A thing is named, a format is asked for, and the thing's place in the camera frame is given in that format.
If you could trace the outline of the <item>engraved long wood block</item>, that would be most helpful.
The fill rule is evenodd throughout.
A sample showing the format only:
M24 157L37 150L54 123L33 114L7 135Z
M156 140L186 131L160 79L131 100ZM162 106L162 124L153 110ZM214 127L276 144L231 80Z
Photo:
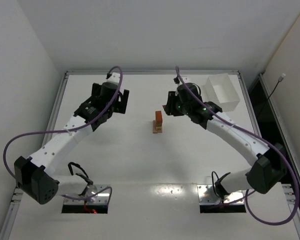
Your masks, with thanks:
M157 134L158 133L158 130L157 130L157 128L155 126L152 128L152 133L153 134Z

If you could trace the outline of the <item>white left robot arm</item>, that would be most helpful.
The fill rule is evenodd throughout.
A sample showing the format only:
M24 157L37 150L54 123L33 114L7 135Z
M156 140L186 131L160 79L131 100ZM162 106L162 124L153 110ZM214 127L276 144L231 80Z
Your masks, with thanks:
M126 112L129 90L117 92L113 82L94 83L91 96L74 112L64 126L41 149L28 158L20 156L14 162L17 186L41 205L54 196L87 197L93 181L84 173L57 176L55 171L67 155L105 123L113 113Z

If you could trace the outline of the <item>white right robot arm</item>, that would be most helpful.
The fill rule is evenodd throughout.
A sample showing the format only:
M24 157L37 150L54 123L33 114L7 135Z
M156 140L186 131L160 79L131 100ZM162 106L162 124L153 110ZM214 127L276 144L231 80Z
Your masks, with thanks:
M277 143L274 148L235 127L222 108L212 101L200 104L201 95L193 83L179 85L169 91L163 109L168 116L188 116L210 133L220 137L248 162L250 168L227 172L214 183L215 195L224 199L239 190L255 190L266 194L287 173L282 160L285 149Z

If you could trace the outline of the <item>white translucent plastic bin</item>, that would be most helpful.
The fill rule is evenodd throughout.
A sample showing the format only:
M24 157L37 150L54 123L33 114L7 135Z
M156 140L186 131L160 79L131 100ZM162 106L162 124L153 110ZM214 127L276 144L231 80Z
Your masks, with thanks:
M227 73L209 75L203 86L205 99L222 108L224 112L232 112L240 102L240 97Z

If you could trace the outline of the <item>orange arch wood block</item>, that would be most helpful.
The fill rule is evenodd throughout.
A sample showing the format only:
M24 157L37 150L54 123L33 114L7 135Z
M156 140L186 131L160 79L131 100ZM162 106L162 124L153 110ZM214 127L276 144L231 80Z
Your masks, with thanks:
M163 123L162 112L160 110L155 112L155 124L156 126L161 126Z

